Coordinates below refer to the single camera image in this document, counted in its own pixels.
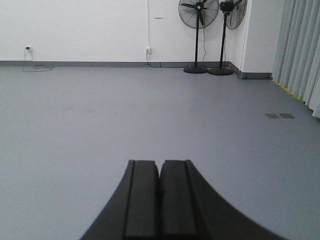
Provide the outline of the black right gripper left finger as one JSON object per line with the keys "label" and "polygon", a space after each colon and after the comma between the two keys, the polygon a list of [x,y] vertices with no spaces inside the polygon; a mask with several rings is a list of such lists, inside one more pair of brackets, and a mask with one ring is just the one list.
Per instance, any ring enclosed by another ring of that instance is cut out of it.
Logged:
{"label": "black right gripper left finger", "polygon": [[154,161],[129,160],[118,187],[82,239],[155,240],[158,181]]}

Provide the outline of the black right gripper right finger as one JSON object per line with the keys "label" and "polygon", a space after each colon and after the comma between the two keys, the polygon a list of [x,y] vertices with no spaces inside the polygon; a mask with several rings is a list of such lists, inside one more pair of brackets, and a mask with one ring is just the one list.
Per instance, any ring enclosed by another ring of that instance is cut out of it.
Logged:
{"label": "black right gripper right finger", "polygon": [[162,240],[283,239],[225,200],[191,160],[166,160],[160,185]]}

